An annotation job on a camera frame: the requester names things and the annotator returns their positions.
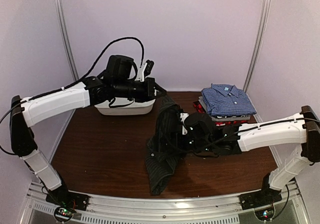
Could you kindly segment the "black pinstriped long sleeve shirt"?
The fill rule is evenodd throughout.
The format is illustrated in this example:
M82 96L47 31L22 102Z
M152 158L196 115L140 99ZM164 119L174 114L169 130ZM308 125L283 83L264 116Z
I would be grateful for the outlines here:
M154 135L146 143L145 167L152 196L159 196L166 189L185 154L175 143L176 134L181 132L180 111L180 105L170 96L163 97Z

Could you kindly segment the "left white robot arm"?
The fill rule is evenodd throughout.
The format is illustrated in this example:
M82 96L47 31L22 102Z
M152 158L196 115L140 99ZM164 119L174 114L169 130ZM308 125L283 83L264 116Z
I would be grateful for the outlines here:
M145 80L104 80L90 76L72 87L45 94L42 97L15 96L11 100L10 142L13 155L23 160L61 206L72 202L72 195L63 188L63 180L48 160L48 152L41 151L35 137L41 131L57 134L63 130L67 118L77 109L93 107L116 98L126 98L135 103L155 100L166 90L152 77Z

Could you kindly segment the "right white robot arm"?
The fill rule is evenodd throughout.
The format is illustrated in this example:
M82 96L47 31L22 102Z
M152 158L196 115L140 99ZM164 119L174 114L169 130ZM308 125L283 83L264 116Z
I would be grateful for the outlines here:
M256 194L259 204L268 204L303 169L320 161L320 119L309 105L301 111L273 121L216 126L207 113L181 113L185 151L229 156L262 147L292 144L295 149L266 176Z

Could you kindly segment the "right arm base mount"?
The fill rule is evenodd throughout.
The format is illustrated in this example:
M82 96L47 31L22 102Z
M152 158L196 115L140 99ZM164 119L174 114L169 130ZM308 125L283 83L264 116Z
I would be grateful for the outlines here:
M244 193L239 196L242 210L255 209L255 217L261 222L272 222L285 210L290 197L290 190L286 184L287 198L284 206L276 212L275 203L282 200L281 190L271 189L269 184L270 174L267 174L262 181L260 190Z

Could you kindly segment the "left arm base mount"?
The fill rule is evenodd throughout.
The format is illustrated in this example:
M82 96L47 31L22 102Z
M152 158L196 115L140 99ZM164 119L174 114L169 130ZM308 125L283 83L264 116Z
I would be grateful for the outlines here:
M59 224L69 222L77 211L87 210L89 203L87 194L69 191L64 183L55 190L50 190L42 180L40 183L42 184L41 191L46 195L45 201L56 205L53 217Z

